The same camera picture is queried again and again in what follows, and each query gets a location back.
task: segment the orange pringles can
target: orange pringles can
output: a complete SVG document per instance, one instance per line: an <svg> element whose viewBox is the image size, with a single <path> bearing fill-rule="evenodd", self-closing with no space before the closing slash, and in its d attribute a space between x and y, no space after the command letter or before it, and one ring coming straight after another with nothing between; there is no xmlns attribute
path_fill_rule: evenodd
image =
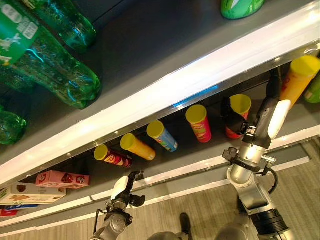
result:
<svg viewBox="0 0 320 240"><path fill-rule="evenodd" d="M121 138L120 146L122 149L130 151L148 161L151 161L156 157L155 150L140 141L132 133L127 133Z"/></svg>
<svg viewBox="0 0 320 240"><path fill-rule="evenodd" d="M291 108L320 70L320 60L305 55L293 60L282 84L280 100L290 100Z"/></svg>
<svg viewBox="0 0 320 240"><path fill-rule="evenodd" d="M207 143L211 140L212 134L207 117L207 109L202 105L193 105L185 113L196 138L200 143Z"/></svg>
<svg viewBox="0 0 320 240"><path fill-rule="evenodd" d="M249 115L249 110L251 108L251 99L247 95L237 94L230 97L231 108L237 114L240 114L246 120ZM238 135L229 129L227 126L225 127L225 134L230 139L239 139L242 135Z"/></svg>
<svg viewBox="0 0 320 240"><path fill-rule="evenodd" d="M104 144L95 148L94 158L98 161L104 161L125 168L130 168L132 165L132 157L114 152Z"/></svg>

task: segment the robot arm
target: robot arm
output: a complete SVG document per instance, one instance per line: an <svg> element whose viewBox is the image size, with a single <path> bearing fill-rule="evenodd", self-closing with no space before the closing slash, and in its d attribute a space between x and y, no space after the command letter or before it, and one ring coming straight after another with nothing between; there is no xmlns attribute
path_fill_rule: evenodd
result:
<svg viewBox="0 0 320 240"><path fill-rule="evenodd" d="M230 109L222 113L231 130L244 134L239 151L231 147L224 151L223 157L232 163L227 170L227 178L237 190L245 210L258 231L260 240L294 239L292 231L286 226L270 194L256 178L262 159L267 160L263 175L267 174L275 161L265 157L264 153L270 147L271 140L279 133L290 109L289 100L279 101L280 86L280 77L274 70L271 72L271 79L267 86L267 96L253 126L241 116L236 116L237 113Z"/></svg>
<svg viewBox="0 0 320 240"><path fill-rule="evenodd" d="M126 227L132 223L132 216L126 213L127 206L131 204L134 207L140 207L146 201L146 196L144 195L140 197L130 194L136 176L141 173L140 171L132 172L129 176L124 176L116 182L111 202L107 206L106 212L97 210L94 233L90 240L116 240ZM103 226L97 230L99 212L105 213L106 216Z"/></svg>

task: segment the gray floor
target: gray floor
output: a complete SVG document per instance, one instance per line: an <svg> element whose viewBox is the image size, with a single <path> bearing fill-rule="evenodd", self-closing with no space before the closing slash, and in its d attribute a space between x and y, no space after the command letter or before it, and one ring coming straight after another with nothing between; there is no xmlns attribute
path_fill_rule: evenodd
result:
<svg viewBox="0 0 320 240"><path fill-rule="evenodd" d="M286 224L297 240L320 239L320 153L319 139L302 144L311 157L309 163L278 172L279 186L272 199ZM260 181L269 188L273 177ZM146 240L152 234L163 231L180 232L179 215L189 214L194 240L213 240L221 227L231 222L235 215L237 193L226 185L179 198L163 201L138 209L130 209L134 217L118 240ZM87 240L92 234L94 219L83 220L40 231L31 231L0 240ZM251 227L250 240L257 240L257 232Z"/></svg>

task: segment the snack box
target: snack box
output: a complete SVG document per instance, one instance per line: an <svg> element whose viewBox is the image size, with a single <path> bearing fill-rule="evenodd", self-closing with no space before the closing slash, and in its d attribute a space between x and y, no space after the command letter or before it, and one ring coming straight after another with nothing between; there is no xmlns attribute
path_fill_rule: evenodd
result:
<svg viewBox="0 0 320 240"><path fill-rule="evenodd" d="M61 171L46 171L36 177L38 187L80 189L89 186L89 176Z"/></svg>
<svg viewBox="0 0 320 240"><path fill-rule="evenodd" d="M65 195L64 188L18 182L0 191L0 205L52 204Z"/></svg>
<svg viewBox="0 0 320 240"><path fill-rule="evenodd" d="M31 209L31 208L37 208L38 204L28 204L28 205L10 205L5 206L4 210L11 211L11 210L22 210L22 209Z"/></svg>
<svg viewBox="0 0 320 240"><path fill-rule="evenodd" d="M4 209L0 209L0 218L3 217L12 217L17 215L17 210L4 210Z"/></svg>

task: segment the pink snack box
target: pink snack box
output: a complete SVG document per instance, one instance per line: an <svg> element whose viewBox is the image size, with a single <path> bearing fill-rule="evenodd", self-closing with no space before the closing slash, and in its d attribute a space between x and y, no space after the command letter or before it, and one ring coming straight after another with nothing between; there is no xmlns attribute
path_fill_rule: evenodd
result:
<svg viewBox="0 0 320 240"><path fill-rule="evenodd" d="M38 187L80 189L89 186L89 176L61 171L46 171L36 177Z"/></svg>

